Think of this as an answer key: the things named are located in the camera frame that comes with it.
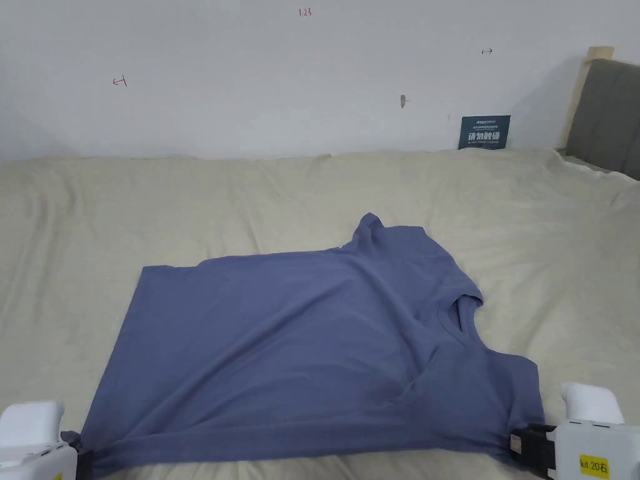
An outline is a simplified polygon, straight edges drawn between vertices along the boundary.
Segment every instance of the gray upholstered headboard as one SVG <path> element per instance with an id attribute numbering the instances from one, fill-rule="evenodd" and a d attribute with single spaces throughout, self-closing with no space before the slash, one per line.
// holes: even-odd
<path id="1" fill-rule="evenodd" d="M 566 154 L 640 180 L 640 66 L 593 60 Z"/>

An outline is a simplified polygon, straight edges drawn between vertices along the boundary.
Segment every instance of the dark blue sign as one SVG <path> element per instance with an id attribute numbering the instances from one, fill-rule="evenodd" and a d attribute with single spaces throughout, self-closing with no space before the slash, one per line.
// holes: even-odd
<path id="1" fill-rule="evenodd" d="M 461 148 L 488 148 L 496 150 L 507 145 L 511 115 L 464 116 L 460 128 Z"/>

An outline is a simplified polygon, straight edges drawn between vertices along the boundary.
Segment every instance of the sign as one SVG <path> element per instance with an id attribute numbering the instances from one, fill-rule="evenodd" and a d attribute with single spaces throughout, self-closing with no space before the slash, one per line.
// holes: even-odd
<path id="1" fill-rule="evenodd" d="M 496 150 L 507 145 L 511 115 L 464 116 L 460 127 L 461 148 L 488 148 Z"/>
<path id="2" fill-rule="evenodd" d="M 609 462 L 606 458 L 580 455 L 580 473 L 607 480 L 609 478 Z"/>

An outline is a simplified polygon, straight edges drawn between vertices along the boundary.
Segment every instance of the wooden headboard frame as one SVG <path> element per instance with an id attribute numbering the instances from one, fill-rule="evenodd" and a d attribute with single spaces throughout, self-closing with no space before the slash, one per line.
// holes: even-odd
<path id="1" fill-rule="evenodd" d="M 582 95 L 582 89 L 584 88 L 584 81 L 587 79 L 587 75 L 589 74 L 591 62 L 597 58 L 613 60 L 613 50 L 614 47 L 589 47 L 587 56 L 580 66 L 580 72 L 578 73 L 578 79 L 575 82 L 575 87 L 573 87 L 573 95 L 566 114 L 566 120 L 560 141 L 560 150 L 566 147 L 566 141 L 569 138 L 569 132 L 573 125 L 573 117 L 575 116 L 575 111 L 578 108 L 578 103 L 580 102 L 580 96 Z"/>

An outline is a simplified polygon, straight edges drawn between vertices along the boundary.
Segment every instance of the yellow label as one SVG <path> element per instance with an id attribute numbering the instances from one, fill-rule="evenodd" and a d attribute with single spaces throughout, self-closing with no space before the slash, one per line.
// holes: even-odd
<path id="1" fill-rule="evenodd" d="M 609 478 L 609 462 L 606 458 L 580 455 L 580 473 L 590 477 Z"/>

